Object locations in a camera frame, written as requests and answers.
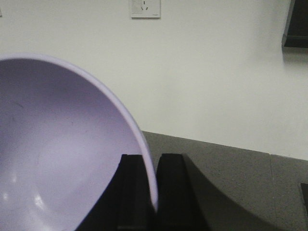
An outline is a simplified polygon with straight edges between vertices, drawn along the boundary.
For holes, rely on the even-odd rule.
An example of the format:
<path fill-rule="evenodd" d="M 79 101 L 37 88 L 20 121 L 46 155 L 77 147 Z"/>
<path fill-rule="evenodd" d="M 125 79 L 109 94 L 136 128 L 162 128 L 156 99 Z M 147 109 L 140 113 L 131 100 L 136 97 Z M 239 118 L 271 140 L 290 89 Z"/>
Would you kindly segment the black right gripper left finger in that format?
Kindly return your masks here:
<path fill-rule="evenodd" d="M 153 214 L 141 155 L 121 156 L 118 168 L 78 231 L 148 231 Z"/>

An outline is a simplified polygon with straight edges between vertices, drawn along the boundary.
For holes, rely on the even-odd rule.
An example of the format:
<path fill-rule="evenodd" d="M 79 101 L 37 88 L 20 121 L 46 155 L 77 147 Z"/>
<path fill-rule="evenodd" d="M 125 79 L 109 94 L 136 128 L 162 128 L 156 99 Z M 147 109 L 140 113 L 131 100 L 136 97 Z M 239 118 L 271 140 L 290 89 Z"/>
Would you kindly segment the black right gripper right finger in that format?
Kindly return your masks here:
<path fill-rule="evenodd" d="M 186 154 L 162 154 L 156 171 L 159 231 L 276 231 L 221 192 Z"/>

